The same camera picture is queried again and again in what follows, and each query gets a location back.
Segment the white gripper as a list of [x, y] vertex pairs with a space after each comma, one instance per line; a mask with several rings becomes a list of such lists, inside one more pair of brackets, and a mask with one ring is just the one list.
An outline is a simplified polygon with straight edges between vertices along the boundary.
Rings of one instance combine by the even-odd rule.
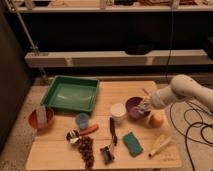
[[149, 106], [151, 109], [163, 109], [164, 104], [157, 92], [151, 93], [149, 96], [144, 97], [143, 102], [148, 104], [138, 105], [140, 111], [148, 111]]

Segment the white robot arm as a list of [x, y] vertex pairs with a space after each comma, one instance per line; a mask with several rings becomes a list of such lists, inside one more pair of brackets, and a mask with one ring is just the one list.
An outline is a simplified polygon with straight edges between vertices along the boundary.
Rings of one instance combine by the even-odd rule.
[[213, 112], [213, 89], [199, 84], [193, 78], [179, 74], [174, 76], [169, 85], [152, 92], [138, 105], [140, 111], [163, 109], [171, 103], [196, 99]]

